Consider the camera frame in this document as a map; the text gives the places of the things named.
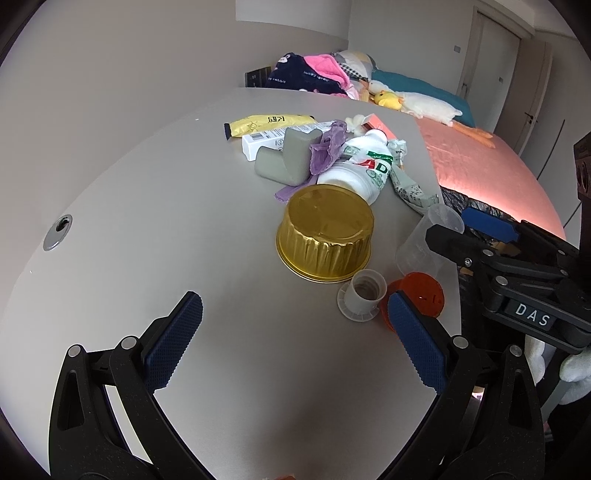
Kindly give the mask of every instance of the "door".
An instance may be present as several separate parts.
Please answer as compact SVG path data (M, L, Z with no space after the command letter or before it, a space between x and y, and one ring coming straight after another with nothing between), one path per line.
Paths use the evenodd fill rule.
M501 116L517 60L520 39L490 18L481 17L482 33L466 100L476 126L492 132Z
M552 68L552 45L522 40L515 73L495 134L521 155L538 121Z

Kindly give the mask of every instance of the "yellow package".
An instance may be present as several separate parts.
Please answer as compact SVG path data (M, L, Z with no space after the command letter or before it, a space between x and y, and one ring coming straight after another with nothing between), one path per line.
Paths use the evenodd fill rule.
M313 124L316 120L308 115L251 115L231 124L224 124L226 140L230 137L242 137L246 134L264 132L276 128L295 127Z

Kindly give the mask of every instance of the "orange plastic lid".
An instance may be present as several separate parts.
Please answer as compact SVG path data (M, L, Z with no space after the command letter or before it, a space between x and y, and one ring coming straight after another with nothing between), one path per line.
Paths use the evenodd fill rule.
M396 280L388 285L386 296L379 303L382 318L384 318L384 322L393 332L395 330L388 318L388 300L390 295L398 290L402 290L423 315L436 318L445 305L443 289L437 280L426 273L409 273L402 280Z

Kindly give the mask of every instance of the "yellow duck plush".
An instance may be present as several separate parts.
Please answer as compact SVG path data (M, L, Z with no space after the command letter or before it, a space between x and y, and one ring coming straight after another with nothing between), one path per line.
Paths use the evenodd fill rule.
M374 102L376 105L391 108L393 110L400 110L402 108L402 99L392 92L382 90L374 96Z

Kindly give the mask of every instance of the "table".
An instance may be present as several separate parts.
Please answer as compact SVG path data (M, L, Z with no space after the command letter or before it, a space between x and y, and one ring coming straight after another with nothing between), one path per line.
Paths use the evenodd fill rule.
M193 290L203 299L203 322L155 396L207 469L218 480L378 477L434 391L380 318L345 319L339 285L312 283L285 267L275 250L284 205L273 195L281 185L258 177L240 140L226 141L223 130L255 113L328 121L371 112L407 140L411 177L440 193L411 116L326 95L236 89L140 143L72 203L70 232L50 252L40 243L0 323L0 405L44 467L67 348L113 348ZM392 281L400 278L396 249L420 217L389 183L372 208L368 268ZM440 320L456 335L453 264L439 280ZM145 457L113 392L124 435Z

